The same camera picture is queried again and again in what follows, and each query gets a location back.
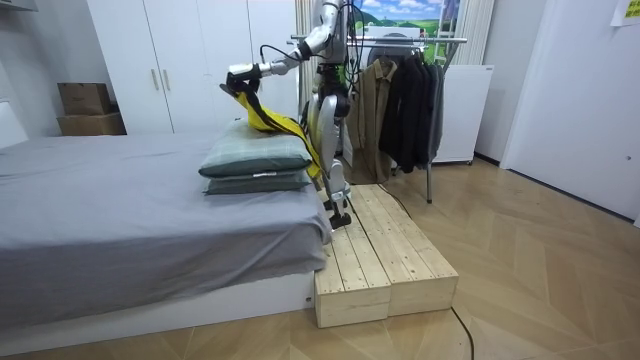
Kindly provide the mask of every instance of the cabinet handle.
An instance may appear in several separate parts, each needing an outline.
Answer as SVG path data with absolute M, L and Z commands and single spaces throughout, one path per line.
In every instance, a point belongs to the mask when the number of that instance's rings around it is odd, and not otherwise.
M 167 75 L 167 69 L 162 70 L 164 73 L 164 83 L 167 85 L 167 90 L 171 91 L 171 85 L 169 85 L 169 75 Z
M 156 90 L 160 90 L 160 87 L 158 86 L 158 78 L 156 78 L 156 71 L 154 69 L 151 69 L 151 77 L 153 78 L 153 85 L 156 86 Z

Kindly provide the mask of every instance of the pillow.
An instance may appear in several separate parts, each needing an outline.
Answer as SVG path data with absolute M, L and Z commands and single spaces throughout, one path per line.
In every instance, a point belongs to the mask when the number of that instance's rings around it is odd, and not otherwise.
M 202 162 L 200 175 L 222 178 L 264 173 L 304 170 L 311 155 L 297 136 L 263 133 L 252 129 L 246 120 L 233 121 L 216 141 Z
M 284 173 L 271 172 L 256 174 L 253 178 L 227 177 L 211 179 L 205 193 L 207 195 L 215 195 L 298 190 L 309 184 L 311 184 L 311 178 L 304 170 Z

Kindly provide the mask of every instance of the yellow towel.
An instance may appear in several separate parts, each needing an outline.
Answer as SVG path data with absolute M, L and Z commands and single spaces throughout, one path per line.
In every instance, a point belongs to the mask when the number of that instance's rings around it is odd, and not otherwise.
M 300 124 L 291 118 L 275 113 L 260 105 L 257 95 L 251 90 L 244 89 L 244 87 L 241 91 L 235 93 L 227 91 L 224 87 L 223 90 L 233 96 L 242 107 L 247 109 L 249 113 L 249 126 L 252 128 L 259 131 L 286 133 L 302 139 L 313 159 L 311 166 L 307 168 L 307 174 L 309 174 L 311 178 L 315 178 L 320 174 L 320 157 L 305 136 Z

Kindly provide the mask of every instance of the clothing rack rail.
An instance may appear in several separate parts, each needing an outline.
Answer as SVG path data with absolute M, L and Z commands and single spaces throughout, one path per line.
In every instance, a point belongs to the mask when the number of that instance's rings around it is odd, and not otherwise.
M 291 35 L 292 40 L 302 40 L 306 38 L 306 35 Z M 385 43 L 369 44 L 372 41 L 384 41 Z M 407 48 L 407 49 L 424 49 L 428 44 L 450 44 L 446 52 L 446 60 L 442 66 L 442 70 L 446 73 L 447 69 L 451 65 L 451 61 L 458 51 L 460 44 L 467 43 L 465 38 L 441 38 L 441 37 L 377 37 L 377 36 L 351 36 L 347 42 L 348 47 L 366 47 L 366 48 Z M 433 173 L 431 170 L 431 162 L 426 165 L 427 171 L 427 203 L 433 202 Z M 396 175 L 398 168 L 393 171 L 393 175 Z

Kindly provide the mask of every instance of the wooden step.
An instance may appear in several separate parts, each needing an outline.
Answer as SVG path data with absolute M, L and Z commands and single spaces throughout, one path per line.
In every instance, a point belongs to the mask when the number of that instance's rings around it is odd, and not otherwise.
M 351 192 L 357 216 L 315 275 L 318 327 L 450 308 L 458 273 L 395 199 L 377 185 Z

